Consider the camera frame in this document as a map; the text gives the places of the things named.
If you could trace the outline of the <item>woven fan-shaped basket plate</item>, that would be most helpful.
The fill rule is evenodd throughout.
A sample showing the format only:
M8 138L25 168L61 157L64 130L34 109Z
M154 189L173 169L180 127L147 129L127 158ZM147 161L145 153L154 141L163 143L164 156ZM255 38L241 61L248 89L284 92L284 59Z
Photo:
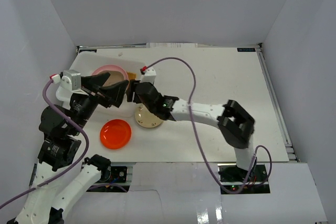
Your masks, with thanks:
M133 72L127 72L129 80L136 80L137 74Z

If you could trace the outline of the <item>brown square dish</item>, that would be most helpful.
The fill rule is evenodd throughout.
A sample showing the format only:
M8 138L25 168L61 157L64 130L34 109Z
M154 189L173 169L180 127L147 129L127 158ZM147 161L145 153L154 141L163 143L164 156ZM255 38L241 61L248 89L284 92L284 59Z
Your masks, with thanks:
M124 81L124 80L128 79L128 77L124 76L124 74L122 72L119 72L119 71L106 70L106 71L103 71L102 73L109 73L110 74L109 78L103 84L104 87L109 87L113 84L116 84L118 82L121 82L121 81Z

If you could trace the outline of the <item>pink round plate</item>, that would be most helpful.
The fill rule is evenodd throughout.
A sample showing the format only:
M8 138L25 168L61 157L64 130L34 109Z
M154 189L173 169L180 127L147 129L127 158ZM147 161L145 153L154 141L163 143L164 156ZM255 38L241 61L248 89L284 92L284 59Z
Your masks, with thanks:
M120 66L117 66L117 65L105 65L105 66L102 66L102 67L96 69L92 73L92 76L96 75L96 74L100 74L100 73L102 73L103 71L106 71L106 70L119 71L119 72L122 72L124 74L124 76L128 77L127 72L123 68L121 68Z

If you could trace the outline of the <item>beige patterned small plate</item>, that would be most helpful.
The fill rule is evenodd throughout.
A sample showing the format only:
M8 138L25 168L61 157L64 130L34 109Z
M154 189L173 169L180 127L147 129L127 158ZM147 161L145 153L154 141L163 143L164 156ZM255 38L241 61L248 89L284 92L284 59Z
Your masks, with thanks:
M137 106L134 118L139 126L146 129L158 127L163 123L163 120L152 114L144 104Z

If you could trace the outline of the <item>orange round plate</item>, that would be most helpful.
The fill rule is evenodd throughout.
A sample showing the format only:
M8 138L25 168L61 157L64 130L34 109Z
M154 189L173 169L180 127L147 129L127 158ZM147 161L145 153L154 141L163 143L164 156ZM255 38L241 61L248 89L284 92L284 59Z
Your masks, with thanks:
M131 136L131 126L121 119L108 121L100 130L100 142L110 150L123 148L128 144Z

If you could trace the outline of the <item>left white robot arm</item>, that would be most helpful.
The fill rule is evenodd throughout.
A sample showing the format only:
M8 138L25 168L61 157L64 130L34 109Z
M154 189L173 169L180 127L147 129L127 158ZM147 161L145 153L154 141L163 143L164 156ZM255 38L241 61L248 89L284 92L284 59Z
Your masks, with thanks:
M89 138L83 130L97 106L119 107L129 85L123 80L104 86L109 73L82 77L76 71L50 76L43 88L47 107L40 117L44 141L28 190L1 205L26 196L20 213L9 223L63 223L69 210L96 182L111 175L111 161L95 154L86 157ZM58 83L73 92L70 108L53 104L47 97L51 84Z

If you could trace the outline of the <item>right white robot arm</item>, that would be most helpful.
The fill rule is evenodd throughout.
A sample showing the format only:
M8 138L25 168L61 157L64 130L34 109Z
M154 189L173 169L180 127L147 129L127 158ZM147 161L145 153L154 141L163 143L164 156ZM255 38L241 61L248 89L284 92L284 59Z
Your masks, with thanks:
M247 182L256 175L252 135L255 119L237 102L224 105L192 103L162 95L149 82L132 80L127 100L143 103L149 112L164 121L194 121L220 130L226 143L234 148L238 177Z

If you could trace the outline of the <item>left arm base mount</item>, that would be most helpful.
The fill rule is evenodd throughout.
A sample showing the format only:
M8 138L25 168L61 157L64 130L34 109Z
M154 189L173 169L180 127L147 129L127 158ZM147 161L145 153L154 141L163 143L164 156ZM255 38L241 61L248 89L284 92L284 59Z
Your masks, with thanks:
M99 180L98 184L108 184L105 186L106 191L114 192L114 191L122 191L121 188L117 187L117 185L127 188L127 173L128 168L126 166L111 166L109 171L109 176L105 175L105 177Z

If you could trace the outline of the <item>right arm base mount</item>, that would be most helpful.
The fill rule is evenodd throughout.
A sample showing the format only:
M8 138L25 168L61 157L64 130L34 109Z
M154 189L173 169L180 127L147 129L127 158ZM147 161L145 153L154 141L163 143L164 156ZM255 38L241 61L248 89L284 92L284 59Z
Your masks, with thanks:
M238 191L246 177L246 171L236 165L219 165L218 175L221 184L230 191ZM270 187L266 166L256 165L241 194L269 194Z

